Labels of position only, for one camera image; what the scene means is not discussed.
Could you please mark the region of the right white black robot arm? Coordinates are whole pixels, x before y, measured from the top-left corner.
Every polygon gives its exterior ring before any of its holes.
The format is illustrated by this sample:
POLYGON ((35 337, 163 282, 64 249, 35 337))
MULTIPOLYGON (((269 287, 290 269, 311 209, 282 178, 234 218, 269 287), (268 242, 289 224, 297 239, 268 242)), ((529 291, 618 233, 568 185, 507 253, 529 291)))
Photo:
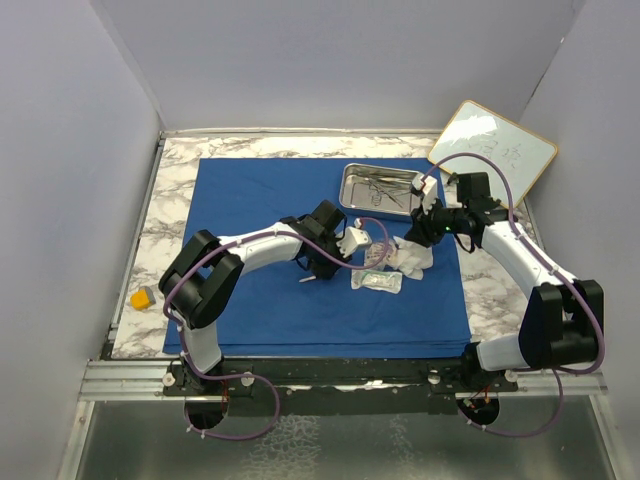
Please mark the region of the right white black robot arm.
POLYGON ((465 347, 459 378, 467 389, 481 391, 505 370, 602 361, 603 289, 558 267, 533 244, 513 214, 492 198, 486 173, 459 177, 455 208, 443 204, 437 180, 426 174, 414 177, 411 191, 420 204, 411 212, 406 240, 431 247, 446 235, 466 235, 471 250, 492 256, 528 300, 517 333, 465 347))

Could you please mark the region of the purple patterned packet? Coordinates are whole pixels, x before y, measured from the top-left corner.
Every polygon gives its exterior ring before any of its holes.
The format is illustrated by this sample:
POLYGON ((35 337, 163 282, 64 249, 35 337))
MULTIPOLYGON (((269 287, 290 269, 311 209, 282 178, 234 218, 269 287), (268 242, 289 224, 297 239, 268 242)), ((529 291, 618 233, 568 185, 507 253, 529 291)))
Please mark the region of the purple patterned packet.
POLYGON ((392 243, 387 245, 383 242, 372 243, 365 250, 364 265, 369 269, 384 270, 394 250, 395 247, 392 243))

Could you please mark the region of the clear green suture packet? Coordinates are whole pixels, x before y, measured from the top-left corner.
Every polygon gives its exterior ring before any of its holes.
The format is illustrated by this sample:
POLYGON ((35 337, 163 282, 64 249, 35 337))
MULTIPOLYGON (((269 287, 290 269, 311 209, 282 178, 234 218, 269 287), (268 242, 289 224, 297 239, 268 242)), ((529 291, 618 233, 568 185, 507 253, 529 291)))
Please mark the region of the clear green suture packet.
POLYGON ((351 272, 351 288, 366 288, 391 294, 398 294, 402 288, 403 275, 396 271, 353 270, 351 272))

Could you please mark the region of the stainless steel instrument tray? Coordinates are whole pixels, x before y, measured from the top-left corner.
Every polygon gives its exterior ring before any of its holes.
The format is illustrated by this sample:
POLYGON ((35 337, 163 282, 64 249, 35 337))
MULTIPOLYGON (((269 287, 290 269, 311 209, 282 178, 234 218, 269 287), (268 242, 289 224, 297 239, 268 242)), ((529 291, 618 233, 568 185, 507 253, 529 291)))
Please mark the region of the stainless steel instrument tray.
POLYGON ((417 171, 350 163, 344 167, 340 205, 353 215, 411 222, 420 198, 411 191, 417 171))

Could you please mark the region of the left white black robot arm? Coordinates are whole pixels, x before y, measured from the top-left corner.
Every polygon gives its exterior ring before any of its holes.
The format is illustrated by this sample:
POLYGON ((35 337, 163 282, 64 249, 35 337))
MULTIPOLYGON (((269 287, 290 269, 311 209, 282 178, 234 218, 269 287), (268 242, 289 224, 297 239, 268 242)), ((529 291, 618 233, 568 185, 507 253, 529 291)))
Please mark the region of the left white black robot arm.
POLYGON ((330 279, 366 245, 366 232, 346 225, 346 215, 324 200, 300 217, 285 217, 243 235, 216 237, 196 232, 162 275, 163 313, 179 327, 186 382, 206 395, 220 385, 223 354, 215 322, 240 277, 294 261, 316 279, 330 279))

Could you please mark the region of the white gauze pieces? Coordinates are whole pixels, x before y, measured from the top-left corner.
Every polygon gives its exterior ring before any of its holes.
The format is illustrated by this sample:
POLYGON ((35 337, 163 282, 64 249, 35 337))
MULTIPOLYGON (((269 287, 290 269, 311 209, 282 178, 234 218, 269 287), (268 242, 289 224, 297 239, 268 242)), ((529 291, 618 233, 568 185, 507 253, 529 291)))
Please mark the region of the white gauze pieces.
POLYGON ((424 271, 434 264, 431 247, 394 236, 394 249, 387 257, 387 265, 412 280, 422 280, 424 271))

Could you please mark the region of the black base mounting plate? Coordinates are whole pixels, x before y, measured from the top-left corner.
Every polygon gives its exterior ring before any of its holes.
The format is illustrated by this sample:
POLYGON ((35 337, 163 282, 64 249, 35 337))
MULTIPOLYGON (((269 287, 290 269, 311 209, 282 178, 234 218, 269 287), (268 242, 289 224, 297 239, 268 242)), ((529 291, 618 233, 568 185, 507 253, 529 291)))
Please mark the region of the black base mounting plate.
POLYGON ((456 358, 229 357, 207 379, 173 360, 162 384, 164 395, 185 400, 191 413, 243 417, 450 415, 459 398, 517 389, 502 373, 464 373, 456 358))

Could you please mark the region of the small whiteboard with wooden frame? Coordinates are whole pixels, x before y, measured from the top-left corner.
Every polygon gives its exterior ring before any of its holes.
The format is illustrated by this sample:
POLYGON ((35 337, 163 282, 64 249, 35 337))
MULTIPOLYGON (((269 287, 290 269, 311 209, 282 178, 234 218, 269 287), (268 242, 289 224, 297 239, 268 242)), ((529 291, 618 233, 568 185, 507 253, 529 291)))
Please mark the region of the small whiteboard with wooden frame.
POLYGON ((518 206, 557 155, 555 144, 513 121, 472 101, 456 110, 428 153, 435 164, 454 154, 440 166, 449 173, 486 172, 491 195, 518 206))

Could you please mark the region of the yellow grey block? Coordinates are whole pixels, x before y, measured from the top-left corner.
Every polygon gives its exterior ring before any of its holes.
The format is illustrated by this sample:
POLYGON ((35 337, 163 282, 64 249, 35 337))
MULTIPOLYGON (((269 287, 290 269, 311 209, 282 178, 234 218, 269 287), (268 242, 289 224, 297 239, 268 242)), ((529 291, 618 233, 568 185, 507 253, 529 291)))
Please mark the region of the yellow grey block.
POLYGON ((156 301, 149 287, 142 287, 130 296, 130 305, 136 311, 142 311, 153 306, 156 301))

